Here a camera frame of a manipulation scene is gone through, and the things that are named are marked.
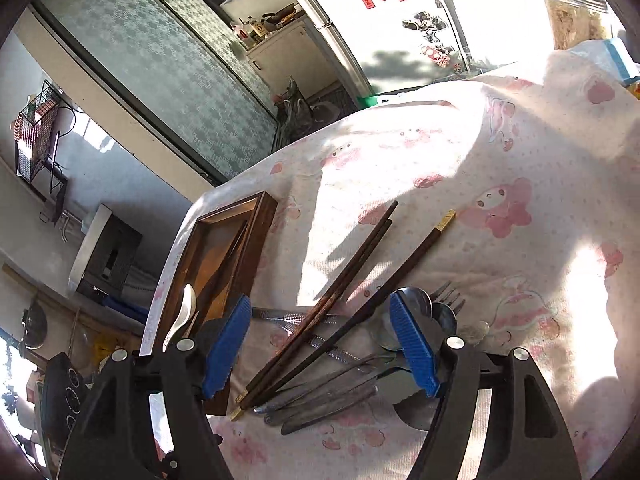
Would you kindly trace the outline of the white sink cabinet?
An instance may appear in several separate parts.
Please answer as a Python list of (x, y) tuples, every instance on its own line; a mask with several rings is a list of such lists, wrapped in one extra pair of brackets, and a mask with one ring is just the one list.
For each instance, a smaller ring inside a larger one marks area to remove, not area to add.
[(141, 241), (141, 233), (101, 204), (70, 269), (67, 291), (119, 296)]

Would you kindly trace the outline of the smooth steel spoon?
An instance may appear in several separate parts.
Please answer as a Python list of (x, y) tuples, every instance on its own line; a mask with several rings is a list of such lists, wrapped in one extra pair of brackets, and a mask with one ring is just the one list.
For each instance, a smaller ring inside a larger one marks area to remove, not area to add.
[(421, 388), (416, 384), (410, 367), (401, 353), (393, 359), (382, 359), (367, 375), (357, 377), (345, 387), (331, 387), (325, 396), (305, 402), (282, 422), (281, 434), (292, 434), (353, 406), (378, 396), (390, 404), (398, 404)]

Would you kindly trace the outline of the white kitchen cabinet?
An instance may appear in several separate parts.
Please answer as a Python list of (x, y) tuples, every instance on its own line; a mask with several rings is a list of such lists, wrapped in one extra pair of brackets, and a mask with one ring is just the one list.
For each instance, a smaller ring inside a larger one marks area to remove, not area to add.
[(343, 77), (317, 38), (308, 16), (296, 18), (247, 52), (250, 66), (272, 94), (281, 94), (293, 79), (305, 98), (318, 96)]

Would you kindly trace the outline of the dark wooden tray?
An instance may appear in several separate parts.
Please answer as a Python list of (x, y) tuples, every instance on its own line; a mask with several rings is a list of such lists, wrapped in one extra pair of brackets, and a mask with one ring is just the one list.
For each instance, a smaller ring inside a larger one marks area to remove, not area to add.
[(183, 335), (191, 337), (205, 322), (222, 318), (249, 295), (278, 203), (266, 192), (242, 198), (195, 218), (178, 235), (166, 260), (146, 319), (140, 352), (163, 347), (178, 315), (183, 289), (191, 285), (196, 307)]

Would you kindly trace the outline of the pink patterned tablecloth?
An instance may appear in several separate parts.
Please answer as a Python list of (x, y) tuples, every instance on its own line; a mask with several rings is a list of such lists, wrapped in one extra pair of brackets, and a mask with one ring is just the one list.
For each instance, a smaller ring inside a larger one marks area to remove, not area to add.
[(639, 102), (586, 58), (558, 51), (362, 110), (200, 197), (176, 238), (257, 192), (278, 208), (253, 304), (313, 306), (391, 209), (336, 305), (352, 314), (454, 210), (407, 284), (450, 282), (461, 326), (488, 324), (484, 349), (530, 352), (584, 478), (638, 416)]

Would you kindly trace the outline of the white refrigerator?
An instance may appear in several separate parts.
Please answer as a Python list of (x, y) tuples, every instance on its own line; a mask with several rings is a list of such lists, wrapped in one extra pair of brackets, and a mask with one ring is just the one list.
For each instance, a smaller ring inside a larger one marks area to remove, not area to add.
[(544, 0), (298, 0), (360, 92), (472, 77), (553, 47)]

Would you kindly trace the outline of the plastic bag of vegetables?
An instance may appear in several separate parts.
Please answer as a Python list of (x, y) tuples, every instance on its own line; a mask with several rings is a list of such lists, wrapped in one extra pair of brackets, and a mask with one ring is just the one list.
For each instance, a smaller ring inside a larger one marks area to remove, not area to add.
[(285, 92), (274, 97), (274, 104), (277, 107), (278, 122), (272, 144), (274, 152), (321, 128), (318, 117), (293, 78), (288, 80)]

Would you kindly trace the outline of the frosted glass sliding door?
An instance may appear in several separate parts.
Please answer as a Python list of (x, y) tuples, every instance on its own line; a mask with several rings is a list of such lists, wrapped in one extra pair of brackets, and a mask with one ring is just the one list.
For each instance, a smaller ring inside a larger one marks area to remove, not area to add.
[(266, 158), (271, 92), (203, 0), (36, 0), (53, 28), (208, 182)]

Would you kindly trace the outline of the dark wooden chopstick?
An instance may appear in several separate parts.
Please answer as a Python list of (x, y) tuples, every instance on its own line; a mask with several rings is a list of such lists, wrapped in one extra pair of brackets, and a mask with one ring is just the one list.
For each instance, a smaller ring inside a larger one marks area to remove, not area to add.
[(198, 317), (200, 316), (200, 314), (207, 313), (208, 307), (216, 294), (216, 290), (219, 286), (220, 280), (224, 275), (224, 272), (226, 272), (228, 267), (230, 266), (231, 261), (242, 242), (242, 238), (247, 228), (247, 223), (247, 220), (243, 221), (240, 228), (238, 229), (238, 232), (235, 233), (235, 236), (233, 237), (233, 240), (229, 245), (227, 252), (224, 254), (224, 258), (222, 258), (220, 265), (208, 279), (203, 289), (198, 293), (198, 296), (196, 296), (195, 312), (194, 315), (192, 315), (192, 318), (190, 318), (188, 326), (186, 326), (186, 330), (183, 332), (183, 336), (190, 336), (193, 332), (194, 325), (196, 324), (196, 322), (198, 322)]

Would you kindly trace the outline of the steel fork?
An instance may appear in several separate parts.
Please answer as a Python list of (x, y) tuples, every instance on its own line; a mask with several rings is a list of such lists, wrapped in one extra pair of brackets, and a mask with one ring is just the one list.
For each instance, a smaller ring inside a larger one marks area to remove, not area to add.
[[(457, 314), (462, 310), (465, 299), (450, 282), (443, 284), (431, 294), (427, 294), (427, 297), (426, 304), (420, 304), (420, 312), (423, 315), (431, 315), (447, 334), (454, 335), (457, 331)], [(396, 356), (400, 355), (401, 348), (390, 325), (388, 307), (381, 307), (364, 325), (372, 340), (378, 345), (378, 352), (373, 352), (364, 358), (357, 358), (342, 348), (334, 347), (326, 355), (342, 364), (342, 368), (338, 372), (322, 376), (314, 382), (302, 382), (296, 386), (286, 387), (272, 400), (255, 406), (253, 411), (258, 415), (271, 415), (302, 400), (305, 396), (309, 396), (314, 390), (341, 377), (348, 370), (359, 370), (362, 374), (368, 374), (375, 367), (380, 367), (387, 361), (393, 361)]]

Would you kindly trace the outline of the small steel spoon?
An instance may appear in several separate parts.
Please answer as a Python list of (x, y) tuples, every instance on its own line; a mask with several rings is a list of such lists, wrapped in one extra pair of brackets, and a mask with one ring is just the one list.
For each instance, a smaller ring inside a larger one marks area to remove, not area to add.
[(335, 404), (351, 393), (373, 386), (378, 378), (395, 370), (406, 370), (407, 365), (401, 353), (370, 354), (347, 365), (344, 370), (325, 374), (278, 393), (261, 408), (255, 408), (255, 412), (262, 415), (262, 421), (267, 426), (280, 426), (296, 415)]

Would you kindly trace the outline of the white ceramic soup spoon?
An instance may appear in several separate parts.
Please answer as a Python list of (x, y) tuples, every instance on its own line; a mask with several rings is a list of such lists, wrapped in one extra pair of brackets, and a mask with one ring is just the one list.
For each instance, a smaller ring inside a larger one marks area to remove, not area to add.
[(185, 284), (183, 289), (183, 295), (181, 300), (181, 306), (178, 310), (178, 314), (172, 322), (168, 333), (162, 344), (162, 351), (165, 352), (174, 338), (175, 334), (186, 325), (186, 322), (192, 318), (196, 308), (196, 296), (193, 287), (190, 284)]

